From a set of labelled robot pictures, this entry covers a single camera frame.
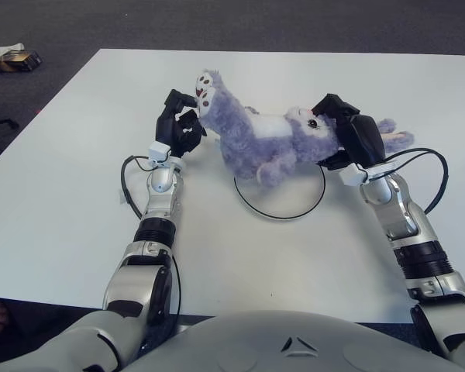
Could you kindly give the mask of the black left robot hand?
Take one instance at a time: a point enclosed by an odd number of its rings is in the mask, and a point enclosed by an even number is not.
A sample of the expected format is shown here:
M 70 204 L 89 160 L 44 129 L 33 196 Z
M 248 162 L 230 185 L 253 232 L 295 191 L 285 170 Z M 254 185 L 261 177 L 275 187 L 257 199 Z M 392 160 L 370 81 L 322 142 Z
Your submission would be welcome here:
M 164 110 L 157 120 L 155 140 L 170 147 L 172 157 L 181 158 L 193 151 L 207 136 L 198 120 L 193 96 L 172 89 L 164 102 Z

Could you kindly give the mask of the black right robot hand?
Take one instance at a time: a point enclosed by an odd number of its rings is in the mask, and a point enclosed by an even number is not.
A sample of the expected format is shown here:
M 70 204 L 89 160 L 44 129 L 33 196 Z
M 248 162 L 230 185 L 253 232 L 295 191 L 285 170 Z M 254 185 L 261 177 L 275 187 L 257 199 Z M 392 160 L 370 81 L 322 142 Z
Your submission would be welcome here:
M 327 94 L 312 108 L 312 113 L 336 120 L 335 133 L 340 147 L 319 165 L 333 171 L 351 163 L 368 168 L 384 162 L 384 141 L 372 117 L 361 115 L 358 108 L 335 94 Z

